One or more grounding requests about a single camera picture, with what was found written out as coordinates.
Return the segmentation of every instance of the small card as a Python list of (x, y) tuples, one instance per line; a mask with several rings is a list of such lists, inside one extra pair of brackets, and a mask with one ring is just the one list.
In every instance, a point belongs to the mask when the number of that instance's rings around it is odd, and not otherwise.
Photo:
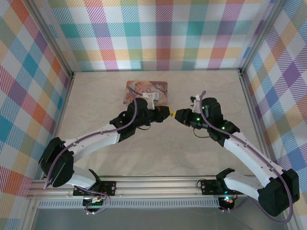
[[(126, 93), (124, 98), (124, 104), (130, 104), (133, 101), (133, 97), (130, 94), (127, 87), (131, 87), (133, 90), (139, 93), (153, 93), (154, 97), (154, 105), (159, 106), (167, 106), (167, 82), (166, 81), (135, 81), (129, 80), (126, 85)], [(142, 97), (136, 93), (134, 93), (135, 97)]]

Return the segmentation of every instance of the plaid wallpaper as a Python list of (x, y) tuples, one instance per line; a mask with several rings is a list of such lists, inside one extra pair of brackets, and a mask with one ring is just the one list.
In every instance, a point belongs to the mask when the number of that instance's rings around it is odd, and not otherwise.
[[(71, 64), (75, 60), (79, 71), (236, 69), (273, 2), (36, 1), (66, 57)], [(265, 7), (262, 20), (255, 21)], [(54, 21), (47, 17), (48, 10)]]
[(0, 0), (0, 230), (18, 228), (68, 81), (22, 0)]
[(307, 229), (307, 0), (286, 2), (247, 80), (272, 159), (299, 175)]

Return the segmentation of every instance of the marble surface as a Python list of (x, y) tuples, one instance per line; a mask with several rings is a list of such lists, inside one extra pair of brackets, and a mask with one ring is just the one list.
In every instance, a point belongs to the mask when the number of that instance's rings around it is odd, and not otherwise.
[[(221, 104), (224, 118), (232, 121), (257, 148), (254, 127), (235, 70), (139, 71), (77, 73), (59, 136), (78, 137), (97, 130), (126, 110), (123, 105), (129, 80), (167, 81), (168, 106), (189, 108), (189, 97), (207, 91)], [(196, 130), (206, 136), (205, 130)], [(104, 147), (76, 163), (98, 175), (215, 175), (226, 168), (243, 174), (249, 169), (210, 138), (197, 138), (193, 129), (169, 117), (136, 130), (129, 139)]]

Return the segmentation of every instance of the plaid wall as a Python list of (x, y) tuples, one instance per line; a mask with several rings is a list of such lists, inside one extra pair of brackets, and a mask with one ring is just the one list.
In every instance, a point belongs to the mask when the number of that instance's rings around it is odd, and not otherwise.
[(0, 0), (0, 230), (25, 212), (68, 80), (22, 0)]
[(53, 22), (41, 2), (75, 70), (112, 71), (236, 69), (274, 0), (44, 0)]
[(288, 0), (248, 69), (272, 159), (299, 175), (307, 229), (307, 0)]

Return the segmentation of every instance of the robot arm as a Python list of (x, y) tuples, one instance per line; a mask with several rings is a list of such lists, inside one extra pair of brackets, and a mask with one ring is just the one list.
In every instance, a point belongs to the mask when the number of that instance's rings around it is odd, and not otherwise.
[[(124, 141), (135, 134), (136, 128), (149, 126), (152, 122), (163, 122), (170, 115), (167, 106), (154, 107), (153, 97), (145, 96), (145, 98), (152, 101), (152, 103), (148, 103), (148, 100), (143, 98), (136, 98), (137, 114), (133, 122), (128, 126), (127, 124), (134, 117), (134, 103), (130, 103), (126, 111), (120, 113), (109, 124), (95, 132), (65, 141), (58, 137), (52, 139), (39, 160), (39, 165), (46, 175), (49, 173), (55, 158), (62, 151), (64, 152), (52, 169), (49, 179), (50, 184), (53, 187), (71, 184), (95, 191), (93, 186), (95, 187), (99, 183), (99, 177), (94, 171), (81, 169), (75, 166), (74, 163), (100, 148)], [(114, 129), (118, 129), (118, 131), (105, 132), (106, 130)]]
[[(226, 194), (228, 191), (236, 190), (244, 193), (258, 200), (267, 213), (277, 216), (289, 207), (289, 197), (278, 173), (286, 182), (293, 202), (299, 199), (298, 175), (293, 169), (284, 170), (255, 149), (238, 127), (224, 120), (221, 106), (215, 98), (203, 99), (201, 106), (198, 95), (190, 99), (194, 104), (193, 109), (177, 110), (173, 114), (175, 119), (189, 127), (205, 128), (211, 139), (235, 154), (256, 176), (256, 178), (247, 177), (233, 169), (226, 169), (216, 176), (220, 192)], [(211, 126), (202, 118), (201, 109), (207, 122), (212, 124)], [(216, 128), (226, 131), (229, 135), (217, 131)]]

